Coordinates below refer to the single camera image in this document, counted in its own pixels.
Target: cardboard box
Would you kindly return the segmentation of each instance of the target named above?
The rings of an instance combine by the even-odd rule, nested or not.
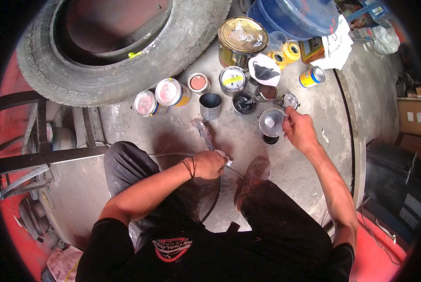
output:
[[[417,158],[421,159],[421,137],[420,136],[403,134],[399,147],[413,154],[417,152]]]
[[[421,101],[399,100],[400,132],[421,136]]]
[[[421,98],[421,87],[416,87],[417,98]]]

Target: shirt logo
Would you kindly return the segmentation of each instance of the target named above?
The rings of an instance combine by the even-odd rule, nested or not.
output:
[[[190,248],[193,241],[188,238],[157,239],[152,243],[158,258],[164,262],[174,262],[180,258]]]

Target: tire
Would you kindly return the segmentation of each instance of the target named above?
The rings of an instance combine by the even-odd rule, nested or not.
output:
[[[115,104],[179,74],[209,45],[232,0],[172,0],[160,34],[133,59],[110,65],[74,61],[59,48],[56,19],[65,0],[50,0],[16,47],[30,86],[56,103],[92,107]]]

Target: man's hand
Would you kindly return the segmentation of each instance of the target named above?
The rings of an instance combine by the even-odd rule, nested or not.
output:
[[[195,162],[195,177],[215,179],[223,174],[223,167],[228,162],[228,159],[216,151],[204,151],[194,155],[193,161]],[[190,157],[184,160],[192,174],[193,161]]]
[[[284,137],[288,138],[290,143],[305,156],[320,145],[317,141],[311,116],[302,115],[291,106],[286,108],[283,131],[285,132]]]

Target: funnel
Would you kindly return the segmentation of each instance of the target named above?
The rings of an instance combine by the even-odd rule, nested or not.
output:
[[[264,111],[259,118],[259,127],[268,137],[278,137],[283,132],[283,121],[286,115],[282,110],[272,108]]]

